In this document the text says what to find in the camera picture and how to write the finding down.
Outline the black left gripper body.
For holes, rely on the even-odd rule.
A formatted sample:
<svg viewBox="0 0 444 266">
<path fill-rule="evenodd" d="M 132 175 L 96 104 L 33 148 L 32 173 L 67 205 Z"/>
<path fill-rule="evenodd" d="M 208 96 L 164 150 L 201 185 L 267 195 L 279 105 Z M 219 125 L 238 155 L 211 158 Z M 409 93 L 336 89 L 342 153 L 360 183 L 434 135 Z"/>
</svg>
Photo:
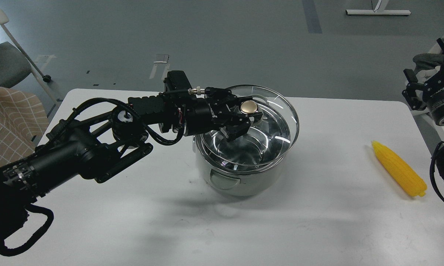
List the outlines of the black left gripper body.
<svg viewBox="0 0 444 266">
<path fill-rule="evenodd" d="M 209 131 L 219 131 L 229 116 L 235 114 L 234 106 L 215 106 L 211 100 L 211 89 L 204 98 L 190 96 L 186 104 L 186 136 L 204 134 Z"/>
</svg>

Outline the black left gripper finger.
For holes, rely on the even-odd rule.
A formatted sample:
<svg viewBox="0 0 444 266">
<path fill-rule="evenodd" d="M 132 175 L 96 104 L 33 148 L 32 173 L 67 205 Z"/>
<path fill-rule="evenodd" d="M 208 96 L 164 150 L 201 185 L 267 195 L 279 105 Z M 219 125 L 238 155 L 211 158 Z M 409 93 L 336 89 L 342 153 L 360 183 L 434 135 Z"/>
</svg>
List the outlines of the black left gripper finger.
<svg viewBox="0 0 444 266">
<path fill-rule="evenodd" d="M 235 106 L 252 100 L 252 96 L 237 96 L 230 89 L 211 88 L 211 100 L 215 106 Z"/>
<path fill-rule="evenodd" d="M 223 123 L 222 133 L 227 142 L 235 141 L 237 138 L 248 133 L 253 124 L 257 124 L 264 116 L 262 111 L 254 113 L 235 113 Z"/>
</svg>

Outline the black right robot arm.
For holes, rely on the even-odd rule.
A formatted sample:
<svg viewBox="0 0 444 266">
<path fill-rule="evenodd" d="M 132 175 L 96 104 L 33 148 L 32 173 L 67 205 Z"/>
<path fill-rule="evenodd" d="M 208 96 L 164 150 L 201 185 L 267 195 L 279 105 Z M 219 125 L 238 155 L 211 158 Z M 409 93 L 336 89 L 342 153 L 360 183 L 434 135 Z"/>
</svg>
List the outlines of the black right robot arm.
<svg viewBox="0 0 444 266">
<path fill-rule="evenodd" d="M 436 40 L 444 55 L 444 38 Z M 414 111 L 428 110 L 432 122 L 436 126 L 444 126 L 444 61 L 440 69 L 424 83 L 419 83 L 412 69 L 404 69 L 407 83 L 402 91 L 409 107 Z M 440 141 L 431 156 L 429 170 L 430 180 L 436 195 L 444 202 L 444 196 L 439 191 L 435 173 L 438 172 L 444 181 L 444 141 Z"/>
</svg>

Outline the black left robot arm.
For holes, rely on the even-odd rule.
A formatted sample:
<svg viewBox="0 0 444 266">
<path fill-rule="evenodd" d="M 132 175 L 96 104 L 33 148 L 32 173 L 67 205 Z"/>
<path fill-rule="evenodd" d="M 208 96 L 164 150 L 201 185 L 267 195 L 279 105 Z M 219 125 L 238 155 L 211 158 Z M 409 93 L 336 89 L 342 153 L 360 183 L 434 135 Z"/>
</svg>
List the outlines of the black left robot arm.
<svg viewBox="0 0 444 266">
<path fill-rule="evenodd" d="M 104 183 L 153 150 L 150 137 L 172 146 L 184 136 L 219 131 L 227 141 L 262 119 L 252 96 L 231 89 L 191 86 L 183 71 L 169 71 L 156 96 L 91 98 L 46 135 L 34 153 L 0 167 L 0 255 L 29 250 L 50 228 L 54 214 L 38 197 L 80 175 Z"/>
</svg>

